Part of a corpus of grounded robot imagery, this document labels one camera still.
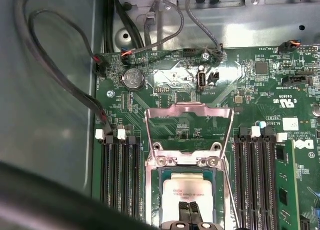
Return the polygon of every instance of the screw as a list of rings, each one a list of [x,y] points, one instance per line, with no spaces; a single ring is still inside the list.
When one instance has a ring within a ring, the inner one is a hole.
[[[208,52],[204,52],[201,55],[203,60],[209,60],[210,59],[210,54]]]
[[[208,165],[209,165],[210,167],[215,167],[215,166],[217,166],[217,165],[218,165],[218,162],[219,162],[219,160],[218,160],[217,157],[210,157],[210,158],[208,159]]]
[[[166,10],[170,10],[170,9],[171,9],[171,5],[166,4],[166,5],[165,5],[165,9],[166,9]]]
[[[257,5],[259,4],[260,0],[252,0],[252,4]]]
[[[107,97],[109,97],[109,98],[113,98],[113,97],[116,95],[116,93],[115,93],[113,90],[109,90],[109,91],[106,93],[106,95],[107,95]]]
[[[156,163],[159,165],[159,166],[164,166],[167,164],[167,159],[165,157],[158,157],[156,159]]]
[[[211,224],[203,223],[202,227],[204,227],[205,229],[209,229],[209,228],[211,228]]]

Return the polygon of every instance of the metal bracket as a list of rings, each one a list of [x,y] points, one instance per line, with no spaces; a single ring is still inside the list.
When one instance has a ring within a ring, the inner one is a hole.
[[[179,117],[183,113],[195,113],[199,117],[222,117],[230,119],[229,126],[227,128],[227,132],[224,135],[222,151],[220,153],[220,159],[225,156],[227,142],[230,136],[232,124],[234,122],[235,112],[231,108],[209,108],[206,104],[202,104],[200,102],[179,102],[177,104],[173,104],[170,108],[150,108],[145,111],[145,124],[146,130],[148,134],[149,141],[149,158],[155,157],[154,145],[151,138],[150,127],[149,127],[149,119],[157,118],[157,117]]]
[[[161,143],[153,143],[149,127],[149,119],[157,117],[178,117],[183,113],[193,112],[199,117],[222,117],[230,119],[230,124],[226,128],[222,148],[216,148],[217,144],[213,143],[210,150],[198,150],[193,153],[182,153],[178,150],[164,150]],[[209,108],[199,102],[181,102],[172,105],[170,108],[150,108],[145,111],[145,123],[149,141],[149,157],[145,162],[146,166],[146,221],[152,224],[152,170],[165,166],[191,165],[198,167],[210,167],[225,172],[224,162],[226,147],[230,136],[234,120],[234,111],[231,108]],[[224,175],[224,193],[225,208],[230,206],[230,188],[228,188],[229,175]],[[230,215],[230,209],[226,209],[226,215]]]

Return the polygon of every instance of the gray cable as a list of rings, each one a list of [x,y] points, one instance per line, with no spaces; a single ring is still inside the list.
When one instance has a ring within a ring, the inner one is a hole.
[[[159,4],[160,3],[158,1],[154,1],[149,12],[155,12],[158,9]],[[145,45],[148,46],[152,44],[150,37],[150,26],[152,25],[152,20],[150,18],[147,18],[144,24],[144,41]]]
[[[167,0],[155,0],[155,1],[163,2],[163,3],[167,4],[167,5],[170,5],[172,8],[174,8],[179,13],[179,15],[181,17],[180,27],[179,27],[179,29],[178,29],[178,31],[176,33],[164,38],[163,40],[161,40],[161,41],[159,41],[157,43],[148,45],[148,46],[146,46],[144,48],[135,49],[135,50],[132,51],[132,54],[140,53],[140,52],[146,51],[148,49],[152,49],[152,48],[155,48],[155,47],[157,47],[159,45],[162,45],[162,44],[166,43],[167,41],[171,40],[172,38],[177,37],[182,32],[182,29],[184,28],[184,24],[185,24],[184,14],[181,12],[181,10],[179,9],[178,6],[176,6],[175,4],[173,4],[173,3],[171,3],[170,1],[167,1]]]
[[[192,19],[192,21],[199,26],[200,29],[203,30],[204,33],[206,33],[206,35],[215,43],[215,45],[217,46],[217,49],[219,52],[221,52],[221,48],[220,48],[220,43],[219,41],[216,39],[216,37],[214,36],[214,34],[212,34],[212,32],[210,30],[208,30],[207,27],[205,27],[204,24],[202,24],[197,18],[196,16],[193,14],[193,12],[191,11],[190,8],[190,1],[191,0],[186,0],[185,1],[185,10],[188,14],[188,16],[190,17],[190,19]]]

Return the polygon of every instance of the white label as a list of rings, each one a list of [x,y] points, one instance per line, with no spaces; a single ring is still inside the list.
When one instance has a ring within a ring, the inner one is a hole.
[[[282,118],[284,131],[299,131],[299,119],[298,118]]]
[[[273,100],[273,103],[274,104],[281,104],[281,107],[282,108],[294,108],[297,103],[297,100],[296,99],[274,99]]]
[[[307,139],[307,140],[302,140],[302,139],[299,139],[299,140],[294,140],[293,141],[293,146],[295,148],[298,148],[298,149],[303,149],[303,148],[306,148],[306,149],[315,149],[315,143],[312,139]]]

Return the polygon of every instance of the motherboard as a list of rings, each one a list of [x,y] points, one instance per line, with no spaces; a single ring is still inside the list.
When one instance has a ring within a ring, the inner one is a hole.
[[[95,198],[155,226],[183,200],[226,230],[318,228],[317,46],[102,56],[96,98],[113,135],[95,123]]]

